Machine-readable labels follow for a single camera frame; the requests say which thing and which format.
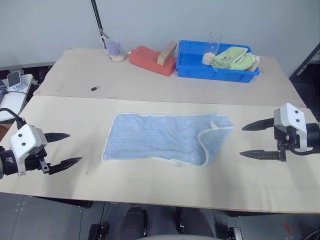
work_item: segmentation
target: white wall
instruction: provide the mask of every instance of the white wall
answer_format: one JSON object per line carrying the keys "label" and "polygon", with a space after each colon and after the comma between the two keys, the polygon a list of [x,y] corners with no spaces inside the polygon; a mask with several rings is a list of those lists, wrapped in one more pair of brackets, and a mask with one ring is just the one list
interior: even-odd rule
{"label": "white wall", "polygon": [[162,50],[171,40],[224,43],[274,56],[289,77],[320,42],[319,0],[96,0],[103,29],[126,34],[127,49]]}
{"label": "white wall", "polygon": [[0,70],[55,62],[66,48],[100,48],[89,0],[0,0]]}

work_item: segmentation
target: table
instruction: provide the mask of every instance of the table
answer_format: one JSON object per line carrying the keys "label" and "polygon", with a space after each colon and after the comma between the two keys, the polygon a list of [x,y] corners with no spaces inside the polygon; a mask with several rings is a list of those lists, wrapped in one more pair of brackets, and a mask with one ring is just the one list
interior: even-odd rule
{"label": "table", "polygon": [[[26,87],[21,89],[19,92],[9,92],[4,95],[1,103],[0,108],[7,108],[12,110],[16,114],[20,114],[21,110],[24,107],[25,100],[27,98],[27,94],[29,92],[30,86],[32,84],[32,80],[34,77],[31,74],[21,75],[21,81],[23,81],[26,84]],[[8,86],[8,79],[2,80],[3,83]],[[16,91],[13,87],[8,87],[7,91]],[[6,112],[1,111],[0,112],[0,122],[11,120],[14,117]]]}
{"label": "table", "polygon": [[[287,162],[256,160],[239,152],[277,148],[273,129],[241,128],[267,119],[279,106],[170,103],[104,98],[33,96],[21,117],[43,132],[71,134],[49,143],[52,164],[83,157],[54,175],[30,171],[0,180],[1,192],[52,198],[146,203],[264,212],[320,212],[319,155],[287,153]],[[316,122],[311,111],[306,122]],[[119,113],[225,114],[234,125],[215,160],[202,167],[175,165],[156,158],[102,161],[113,117]],[[12,127],[0,145],[9,147]]]}
{"label": "table", "polygon": [[34,95],[109,98],[172,103],[296,107],[306,105],[274,57],[260,58],[260,75],[250,83],[170,77],[112,62],[102,49],[67,49]]}

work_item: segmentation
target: robotic arm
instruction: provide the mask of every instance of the robotic arm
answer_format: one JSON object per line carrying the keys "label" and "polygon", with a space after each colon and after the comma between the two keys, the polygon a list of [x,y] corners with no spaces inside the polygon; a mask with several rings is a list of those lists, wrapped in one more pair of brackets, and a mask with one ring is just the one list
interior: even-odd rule
{"label": "robotic arm", "polygon": [[255,121],[242,130],[259,131],[271,127],[274,129],[278,151],[249,150],[240,154],[253,159],[282,162],[286,162],[286,151],[300,156],[320,154],[320,123],[306,124],[304,113],[290,103],[275,110],[273,118]]}
{"label": "robotic arm", "polygon": [[69,137],[66,133],[43,133],[40,128],[29,125],[8,108],[0,108],[14,116],[18,131],[10,138],[10,149],[5,150],[0,146],[0,179],[4,175],[17,173],[18,176],[26,174],[26,171],[42,170],[44,174],[55,174],[76,164],[82,157],[63,160],[60,164],[51,166],[46,163],[47,152],[45,146],[48,143]]}

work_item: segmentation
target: cup with white contents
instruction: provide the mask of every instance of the cup with white contents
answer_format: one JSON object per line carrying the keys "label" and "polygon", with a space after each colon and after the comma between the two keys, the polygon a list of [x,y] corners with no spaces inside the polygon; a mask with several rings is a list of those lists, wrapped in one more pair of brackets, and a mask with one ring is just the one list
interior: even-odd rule
{"label": "cup with white contents", "polygon": [[211,65],[214,56],[217,55],[223,37],[222,33],[217,31],[211,31],[208,35],[208,40],[205,43],[204,53],[201,61],[205,65]]}

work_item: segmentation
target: red foam block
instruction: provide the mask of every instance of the red foam block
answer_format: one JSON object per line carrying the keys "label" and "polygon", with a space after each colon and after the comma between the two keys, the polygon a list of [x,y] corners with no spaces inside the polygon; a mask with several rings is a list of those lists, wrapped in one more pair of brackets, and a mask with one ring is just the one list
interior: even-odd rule
{"label": "red foam block", "polygon": [[161,66],[157,63],[160,52],[147,48],[145,46],[138,46],[131,50],[129,55],[130,63],[137,65],[141,68],[170,76],[176,69],[177,58],[175,56],[169,57],[168,61]]}

